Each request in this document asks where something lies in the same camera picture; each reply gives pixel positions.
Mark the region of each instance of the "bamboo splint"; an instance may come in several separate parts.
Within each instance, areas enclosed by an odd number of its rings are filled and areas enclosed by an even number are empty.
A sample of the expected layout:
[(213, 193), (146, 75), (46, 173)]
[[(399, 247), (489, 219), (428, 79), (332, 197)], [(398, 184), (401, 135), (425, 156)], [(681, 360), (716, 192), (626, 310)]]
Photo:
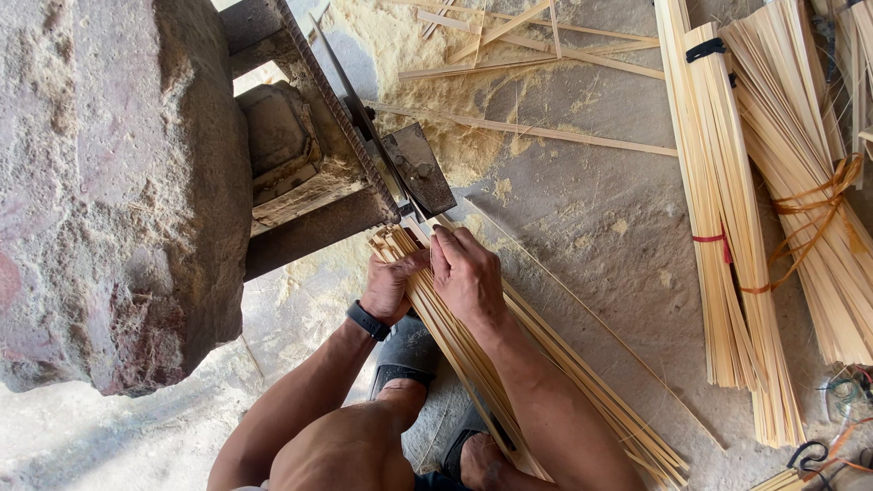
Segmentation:
[[(493, 30), (491, 29), (483, 29), (481, 25), (460, 21), (457, 19), (435, 16), (426, 10), (418, 11), (418, 18), (433, 22), (435, 24), (444, 25), (446, 27), (452, 27), (455, 29), (459, 29), (460, 31), (467, 31), (473, 34), (481, 34), (481, 33), (491, 33)], [(527, 48), (531, 48), (541, 52), (548, 52), (557, 54), (557, 47), (555, 45), (550, 45), (548, 43), (544, 43), (542, 41), (534, 41), (533, 39), (523, 38), (521, 36), (514, 36), (512, 34), (503, 34), (498, 38), (499, 41), (504, 41), (506, 43), (512, 43), (514, 45), (520, 45)], [(635, 41), (631, 43), (621, 43), (618, 45), (606, 45), (606, 46), (596, 46), (593, 48), (582, 48), (579, 50), (569, 49), (569, 48), (561, 48), (561, 53), (566, 58), (578, 59), (579, 61), (587, 61), (588, 63), (592, 63), (595, 65), (608, 66), (610, 68), (615, 68), (618, 70), (623, 70), (625, 72), (637, 73), (640, 75), (645, 75), (647, 77), (652, 77), (654, 79), (663, 80), (663, 72), (659, 70), (654, 70), (652, 68), (646, 68), (644, 66), (633, 65), (630, 63), (625, 63), (622, 61), (617, 61), (614, 59), (603, 58), (603, 55), (610, 55), (619, 52), (628, 52), (649, 48), (657, 48), (658, 43), (657, 40), (653, 41)], [(437, 68), (436, 70), (444, 70), (448, 67)], [(406, 73), (398, 73), (398, 78), (401, 78)]]
[(450, 77), (453, 75), (466, 75), (468, 73), (489, 72), (490, 70), (498, 70), (503, 68), (518, 68), (521, 66), (542, 65), (544, 63), (552, 63), (559, 61), (552, 55), (540, 54), (516, 59), (495, 59), (489, 61), (480, 61), (476, 64), (465, 63), (462, 65), (441, 66), (439, 68), (426, 68), (424, 70), (411, 70), (409, 72), (398, 72), (397, 79), (401, 82), (410, 80), (427, 80), (438, 79), (441, 77)]
[(547, 9), (549, 6), (549, 1), (550, 0), (542, 0), (541, 2), (539, 2), (536, 5), (534, 5), (533, 7), (531, 7), (530, 9), (522, 12), (520, 15), (513, 17), (509, 22), (501, 25), (497, 29), (493, 29), (487, 33), (483, 33), (482, 38), (479, 41), (477, 41), (475, 43), (470, 43), (467, 46), (464, 46), (463, 48), (458, 50), (458, 52), (456, 52), (455, 54), (449, 56), (449, 63), (450, 64), (457, 63), (461, 59), (465, 58), (467, 55), (471, 55), (474, 52), (478, 52), (478, 50), (482, 46), (487, 45), (488, 43), (491, 43), (491, 41), (506, 34), (511, 29), (522, 25), (525, 21), (527, 21), (527, 19), (529, 19), (529, 18), (537, 15), (538, 13), (542, 12), (543, 10)]
[(705, 170), (699, 167), (704, 158), (697, 101), (691, 73), (685, 60), (684, 34), (689, 22), (684, 2), (657, 0), (655, 12), (661, 38), (664, 73), (673, 132), (679, 148), (679, 168), (688, 202), (691, 235), (698, 263), (698, 279), (704, 315), (707, 378), (710, 384), (723, 387), (757, 387), (751, 370), (751, 354), (742, 349), (747, 333), (739, 299), (733, 287), (725, 242), (724, 226), (714, 199), (716, 189)]
[(807, 483), (797, 475), (797, 469), (776, 474), (749, 491), (801, 491)]
[[(716, 37), (715, 24), (704, 24), (685, 34), (685, 49)], [(743, 363), (752, 364), (746, 369), (753, 370), (758, 381), (757, 386), (749, 384), (757, 439), (770, 446), (797, 445), (806, 438), (780, 339), (752, 170), (731, 82), (720, 53), (687, 66), (704, 150), (703, 159), (694, 165), (714, 184), (712, 194), (718, 200), (746, 314), (748, 332), (738, 333), (735, 341)]]
[(578, 133), (558, 131), (555, 129), (537, 128), (535, 126), (527, 126), (524, 124), (483, 120), (479, 118), (471, 118), (469, 116), (458, 116), (455, 114), (444, 113), (442, 111), (434, 111), (432, 109), (400, 107), (392, 104), (374, 102), (371, 100), (364, 100), (363, 102), (365, 105), (371, 106), (376, 111), (384, 111), (393, 114), (402, 114), (404, 116), (415, 117), (435, 116), (437, 118), (454, 121), (457, 124), (470, 128), (497, 129), (499, 131), (518, 133), (519, 135), (543, 136), (546, 138), (554, 138), (556, 140), (566, 140), (568, 142), (586, 143), (588, 145), (611, 147), (613, 149), (636, 150), (638, 152), (649, 152), (651, 154), (659, 154), (662, 156), (677, 156), (677, 152), (674, 149), (666, 149), (664, 147), (656, 147), (654, 145), (645, 145), (643, 143), (622, 142), (619, 140), (610, 140), (609, 138), (580, 135)]
[[(445, 5), (452, 5), (453, 3), (455, 3), (455, 0), (443, 0), (443, 4), (445, 4)], [(447, 12), (446, 9), (440, 8), (439, 10), (436, 11), (435, 15), (438, 15), (441, 17), (446, 12)], [(436, 22), (428, 22), (422, 28), (421, 37), (425, 38), (425, 39), (430, 38), (430, 35), (434, 33), (434, 31), (437, 29), (438, 26), (439, 26), (439, 24), (437, 24)]]
[[(451, 222), (444, 217), (437, 217), (434, 221), (438, 221), (444, 226), (451, 229)], [(415, 223), (409, 222), (412, 226), (412, 232), (426, 247), (430, 247), (429, 238), (420, 230)], [(409, 235), (399, 226), (393, 225), (383, 228), (376, 233), (376, 237), (371, 240), (371, 246), (377, 253), (382, 256), (383, 260), (391, 261), (417, 250)], [(674, 488), (679, 488), (687, 485), (687, 481), (680, 474), (682, 471), (687, 471), (689, 466), (684, 462), (671, 448), (668, 446), (651, 428), (630, 409), (630, 407), (619, 396), (612, 391), (606, 383), (589, 367), (576, 353), (567, 345), (558, 334), (542, 319), (521, 297), (520, 295), (503, 280), (504, 298), (507, 306), (511, 309), (516, 318), (520, 321), (522, 328), (526, 329), (541, 346), (542, 350), (553, 360), (553, 362), (564, 371), (567, 376), (576, 384), (586, 397), (594, 405), (595, 409), (603, 416), (606, 422), (615, 431), (617, 437), (622, 441), (626, 454), (637, 464), (639, 464), (662, 489), (666, 489), (668, 485)], [(431, 334), (437, 338), (437, 343), (449, 358), (452, 366), (458, 370), (458, 377), (462, 381), (469, 377), (469, 373), (478, 374), (476, 367), (482, 366), (489, 370), (494, 370), (490, 361), (485, 356), (484, 352), (476, 344), (475, 339), (469, 333), (467, 328), (457, 320), (446, 309), (442, 312), (442, 316), (435, 317), (430, 315), (432, 312), (439, 312), (444, 308), (442, 300), (433, 292), (433, 277), (430, 271), (417, 273), (407, 285), (407, 296), (413, 303), (416, 312), (421, 308), (425, 314), (422, 315), (425, 326), (430, 330)], [(443, 322), (445, 319), (453, 320), (453, 322)], [(463, 348), (459, 351), (446, 352), (446, 349), (454, 349), (455, 347)], [(469, 359), (468, 356), (480, 356), (478, 359)], [(511, 428), (517, 429), (518, 424), (513, 420), (507, 423), (501, 418), (513, 418), (512, 407), (509, 405), (508, 398), (505, 395), (502, 384), (496, 372), (485, 374), (478, 380), (480, 383), (494, 384), (492, 386), (482, 387), (477, 384), (472, 377), (464, 384), (471, 394), (471, 400), (476, 397), (472, 392), (475, 388), (480, 394), (490, 394), (495, 404), (502, 405), (501, 411), (494, 411), (498, 417), (498, 421), (504, 427), (508, 424)], [(483, 397), (486, 403), (491, 406), (491, 402), (487, 397)], [(480, 412), (483, 408), (477, 405)], [(490, 420), (487, 415), (483, 415), (483, 420)], [(523, 437), (519, 434), (510, 436), (512, 442), (519, 449), (522, 456), (526, 459), (522, 463), (535, 464), (536, 460), (527, 449)], [(506, 445), (506, 442), (498, 443), (501, 447)], [(545, 475), (545, 471), (541, 467), (536, 467), (539, 471), (536, 474)]]
[(842, 201), (857, 159), (835, 172), (842, 145), (805, 11), (774, 0), (720, 33), (733, 53), (746, 150), (790, 247), (773, 257), (794, 256), (788, 273), (800, 275), (825, 361), (872, 364), (873, 241)]
[[(419, 7), (427, 7), (429, 9), (445, 9), (445, 10), (453, 10), (456, 12), (464, 12), (468, 14), (477, 14), (482, 15), (481, 10), (477, 9), (469, 9), (467, 7), (459, 7), (457, 5), (443, 5), (441, 3), (428, 2), (426, 0), (385, 0), (391, 3), (402, 3), (405, 5), (417, 5)], [(510, 16), (506, 14), (498, 14), (495, 12), (485, 11), (485, 15), (489, 17), (497, 17), (503, 19), (512, 19), (515, 16)], [(550, 21), (536, 20), (536, 19), (528, 19), (527, 23), (536, 24), (536, 25), (546, 25), (552, 27), (552, 23)], [(567, 31), (577, 31), (577, 32), (586, 32), (587, 34), (597, 34), (599, 36), (608, 36), (611, 38), (624, 38), (624, 39), (634, 39), (635, 41), (650, 41), (657, 43), (657, 38), (648, 38), (645, 36), (637, 36), (636, 34), (625, 34), (623, 32), (612, 32), (612, 31), (601, 31), (599, 29), (589, 29), (588, 27), (579, 27), (576, 25), (569, 24), (558, 24), (559, 29), (564, 29)]]

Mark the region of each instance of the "black smartwatch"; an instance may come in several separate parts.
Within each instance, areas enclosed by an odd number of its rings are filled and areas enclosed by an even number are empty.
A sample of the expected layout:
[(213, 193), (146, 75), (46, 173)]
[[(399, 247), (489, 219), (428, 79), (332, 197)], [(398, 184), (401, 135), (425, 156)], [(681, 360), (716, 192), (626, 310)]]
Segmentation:
[(370, 333), (376, 341), (385, 341), (385, 338), (388, 337), (388, 333), (391, 332), (391, 326), (382, 324), (361, 308), (360, 300), (352, 302), (352, 305), (350, 305), (346, 311), (346, 317), (353, 320), (356, 324), (361, 326), (361, 328)]

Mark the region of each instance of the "sandal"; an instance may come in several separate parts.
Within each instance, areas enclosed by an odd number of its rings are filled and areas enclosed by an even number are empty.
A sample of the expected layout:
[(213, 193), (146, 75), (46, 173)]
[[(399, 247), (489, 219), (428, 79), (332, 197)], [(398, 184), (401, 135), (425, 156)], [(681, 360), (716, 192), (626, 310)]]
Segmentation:
[(379, 352), (376, 373), (373, 375), (367, 400), (375, 400), (388, 380), (395, 378), (411, 378), (429, 388), (430, 383), (437, 377), (437, 366), (442, 354), (437, 341), (424, 327), (424, 322), (415, 310), (410, 309), (391, 327), (391, 334)]

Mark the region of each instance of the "orange strap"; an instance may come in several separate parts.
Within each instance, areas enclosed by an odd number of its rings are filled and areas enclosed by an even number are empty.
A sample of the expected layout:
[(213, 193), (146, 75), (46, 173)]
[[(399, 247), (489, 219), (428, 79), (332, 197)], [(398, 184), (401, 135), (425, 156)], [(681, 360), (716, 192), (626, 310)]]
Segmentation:
[[(858, 232), (855, 230), (855, 227), (849, 222), (849, 219), (846, 218), (844, 213), (840, 212), (840, 206), (842, 206), (845, 196), (842, 194), (846, 188), (848, 188), (856, 179), (858, 174), (861, 172), (861, 162), (863, 156), (859, 153), (854, 153), (850, 156), (843, 158), (839, 164), (836, 166), (836, 170), (834, 171), (834, 175), (824, 184), (813, 188), (809, 191), (804, 191), (802, 193), (798, 193), (789, 197), (783, 197), (781, 199), (773, 200), (773, 207), (776, 209), (776, 213), (780, 215), (795, 215), (797, 213), (805, 213), (807, 211), (814, 210), (819, 207), (826, 207), (826, 210), (823, 211), (819, 216), (813, 218), (806, 225), (801, 228), (795, 230), (790, 235), (785, 237), (785, 240), (776, 247), (776, 250), (773, 251), (773, 254), (770, 256), (770, 260), (768, 264), (773, 264), (773, 262), (777, 259), (784, 258), (787, 255), (794, 254), (795, 252), (800, 252), (797, 256), (797, 259), (794, 260), (794, 263), (788, 269), (788, 272), (785, 273), (780, 280), (775, 281), (771, 286), (771, 289), (776, 289), (779, 285), (781, 285), (785, 280), (791, 276), (791, 273), (797, 269), (798, 266), (801, 265), (801, 262), (807, 257), (809, 251), (812, 250), (813, 246), (815, 246), (815, 242), (821, 238), (824, 234), (824, 231), (830, 225), (830, 222), (834, 219), (834, 216), (839, 213), (840, 218), (842, 219), (842, 224), (846, 227), (846, 232), (849, 234), (849, 249), (852, 253), (860, 253), (867, 252), (867, 247), (864, 246), (861, 238), (858, 236)], [(796, 200), (799, 197), (804, 197), (816, 192), (825, 191), (830, 188), (831, 196), (822, 199), (820, 201), (814, 201), (813, 203), (807, 204), (783, 204), (786, 201)], [(791, 239), (794, 238), (801, 230), (812, 226), (821, 220), (821, 225), (816, 229), (815, 235), (804, 242), (803, 244), (798, 245), (797, 247), (788, 249), (787, 251), (782, 251), (782, 249), (788, 245)]]
[[(851, 434), (855, 430), (855, 428), (857, 428), (859, 425), (862, 425), (864, 423), (868, 423), (870, 421), (873, 421), (873, 418), (864, 418), (864, 419), (861, 419), (860, 421), (857, 421), (857, 422), (849, 425), (849, 427), (846, 428), (846, 430), (844, 432), (842, 432), (842, 434), (839, 437), (836, 438), (836, 441), (834, 442), (833, 446), (830, 447), (830, 454), (836, 455), (836, 453), (840, 451), (840, 448), (842, 448), (842, 446), (849, 439), (849, 436), (851, 436)], [(845, 464), (849, 464), (850, 466), (852, 466), (854, 468), (861, 469), (861, 470), (867, 471), (867, 472), (873, 472), (873, 470), (868, 469), (867, 467), (858, 466), (857, 464), (853, 464), (852, 462), (849, 462), (848, 460), (836, 457), (836, 458), (833, 458), (831, 460), (828, 460), (824, 464), (821, 464), (821, 467), (815, 469), (813, 472), (803, 476), (803, 482), (809, 482), (809, 480), (811, 480), (817, 474), (821, 474), (821, 471), (823, 471), (825, 469), (825, 467), (829, 467), (834, 462), (843, 462)]]
[(739, 289), (742, 290), (742, 291), (744, 291), (744, 292), (746, 292), (746, 293), (748, 293), (748, 294), (763, 294), (764, 292), (769, 292), (769, 291), (772, 289), (772, 287), (770, 286), (769, 283), (767, 283), (766, 285), (764, 285), (763, 287), (760, 287), (760, 288), (743, 288), (743, 287), (740, 287)]

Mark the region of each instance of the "rock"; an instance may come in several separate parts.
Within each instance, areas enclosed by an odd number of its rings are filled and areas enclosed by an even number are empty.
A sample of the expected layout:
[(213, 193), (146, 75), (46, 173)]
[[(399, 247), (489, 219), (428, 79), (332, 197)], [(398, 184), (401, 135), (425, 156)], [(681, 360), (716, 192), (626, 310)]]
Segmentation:
[(0, 377), (147, 394), (239, 336), (246, 124), (209, 0), (0, 3)]

